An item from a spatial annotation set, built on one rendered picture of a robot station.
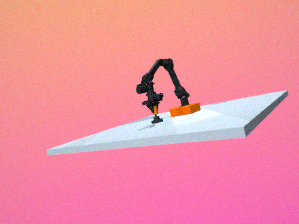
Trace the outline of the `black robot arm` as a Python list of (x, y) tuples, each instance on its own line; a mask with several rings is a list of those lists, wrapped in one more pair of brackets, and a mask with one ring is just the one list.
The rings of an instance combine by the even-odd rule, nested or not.
[[(154, 74), (155, 72), (158, 70), (159, 67), (164, 67), (164, 69), (166, 71), (168, 71), (170, 78), (175, 86), (175, 95), (177, 96), (178, 99), (180, 99), (181, 102), (181, 106), (186, 106), (186, 105), (191, 105), (188, 102), (188, 97), (190, 97), (190, 95), (186, 92), (185, 88), (183, 86), (181, 86), (175, 71), (173, 69), (174, 64), (172, 59), (159, 59), (157, 60), (154, 65), (152, 66), (152, 68), (142, 77), (141, 80), (141, 84), (137, 84), (136, 87), (136, 92), (138, 94), (142, 94), (142, 93), (146, 93), (146, 92), (152, 92), (154, 91), (154, 87), (153, 85), (155, 84), (154, 82), (151, 82), (154, 78)], [(183, 97), (185, 96), (185, 97)], [(155, 94), (152, 92), (152, 100), (153, 99), (162, 99), (163, 93), (159, 93), (157, 94), (155, 92)]]

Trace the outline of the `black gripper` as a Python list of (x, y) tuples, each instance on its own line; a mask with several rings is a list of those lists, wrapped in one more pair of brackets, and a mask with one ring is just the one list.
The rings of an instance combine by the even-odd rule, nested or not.
[[(152, 91), (152, 92), (155, 94), (154, 91)], [(157, 105), (157, 109), (158, 109), (158, 104), (160, 103), (159, 101), (162, 101), (162, 99), (160, 99), (160, 100), (159, 99), (153, 99), (152, 100), (152, 92), (147, 92), (146, 96), (147, 96), (148, 100), (143, 101), (142, 105), (146, 105), (150, 109), (150, 111), (152, 113), (154, 113), (154, 106)]]

